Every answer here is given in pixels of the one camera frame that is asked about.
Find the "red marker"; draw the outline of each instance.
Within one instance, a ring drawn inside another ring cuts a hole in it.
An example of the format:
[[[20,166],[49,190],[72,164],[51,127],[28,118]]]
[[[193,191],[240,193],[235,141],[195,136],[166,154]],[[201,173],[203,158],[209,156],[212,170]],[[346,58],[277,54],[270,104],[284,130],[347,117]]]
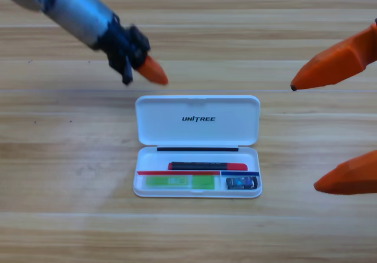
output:
[[[247,165],[242,163],[171,162],[168,170],[247,171]]]

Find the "wooden table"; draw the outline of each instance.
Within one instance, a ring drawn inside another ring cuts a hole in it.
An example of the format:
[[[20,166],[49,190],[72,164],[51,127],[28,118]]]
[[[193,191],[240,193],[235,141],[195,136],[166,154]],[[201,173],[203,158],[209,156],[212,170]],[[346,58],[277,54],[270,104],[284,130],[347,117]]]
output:
[[[367,28],[377,0],[103,0],[149,37],[160,87],[125,87],[41,14],[0,0],[0,262],[376,262],[377,196],[313,183],[377,148],[377,65],[293,93],[316,53]],[[135,100],[250,94],[262,104],[253,200],[133,193]]]

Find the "green label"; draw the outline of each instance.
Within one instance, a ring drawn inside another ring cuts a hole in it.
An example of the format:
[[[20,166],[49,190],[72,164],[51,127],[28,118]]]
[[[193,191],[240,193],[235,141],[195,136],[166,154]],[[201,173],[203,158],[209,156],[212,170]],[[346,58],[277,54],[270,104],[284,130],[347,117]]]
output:
[[[194,175],[193,189],[214,189],[214,175]]]
[[[186,187],[189,185],[188,182],[188,176],[147,177],[148,187]]]

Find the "case lid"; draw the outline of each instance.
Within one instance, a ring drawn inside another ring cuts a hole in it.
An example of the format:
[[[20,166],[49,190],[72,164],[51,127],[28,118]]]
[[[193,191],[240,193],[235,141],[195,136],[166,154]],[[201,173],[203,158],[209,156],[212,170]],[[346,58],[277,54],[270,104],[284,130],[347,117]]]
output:
[[[150,95],[136,101],[145,145],[236,147],[258,139],[260,102],[251,95]]]

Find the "small battery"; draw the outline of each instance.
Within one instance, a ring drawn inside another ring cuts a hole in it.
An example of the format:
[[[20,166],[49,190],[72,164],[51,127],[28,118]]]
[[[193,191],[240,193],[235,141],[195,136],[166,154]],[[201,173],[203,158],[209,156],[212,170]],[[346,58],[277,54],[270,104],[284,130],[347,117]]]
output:
[[[258,186],[257,177],[227,178],[228,189],[256,189]]]

